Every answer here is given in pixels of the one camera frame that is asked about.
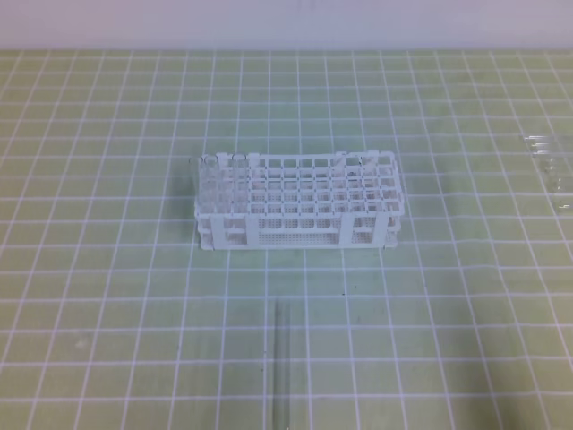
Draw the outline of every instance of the test tube rack side panel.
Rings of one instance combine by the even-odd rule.
[[[239,175],[233,155],[216,157],[218,173],[200,172],[195,199],[203,249],[398,244],[404,195],[392,152],[253,153]]]

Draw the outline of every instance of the table surface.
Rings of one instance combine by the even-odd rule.
[[[0,51],[0,428],[270,430],[290,392],[291,430],[572,429],[573,218],[521,137],[572,98],[570,51]],[[198,247],[190,156],[370,149],[396,249]]]

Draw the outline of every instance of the test tube rack grid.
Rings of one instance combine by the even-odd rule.
[[[218,153],[213,188],[198,166],[195,218],[201,248],[368,248],[398,244],[404,195],[389,151],[246,155],[244,185],[232,154]],[[246,202],[235,204],[237,187]],[[205,209],[200,202],[211,199]]]

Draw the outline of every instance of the test tube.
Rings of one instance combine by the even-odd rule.
[[[206,212],[217,209],[219,194],[219,166],[216,155],[206,155],[201,163],[201,204]]]
[[[248,190],[247,190],[247,156],[242,153],[233,154],[231,158],[233,166],[233,211],[235,213],[245,213],[247,210]]]

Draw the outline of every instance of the white wall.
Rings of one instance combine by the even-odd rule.
[[[0,47],[573,47],[571,0],[0,0]]]

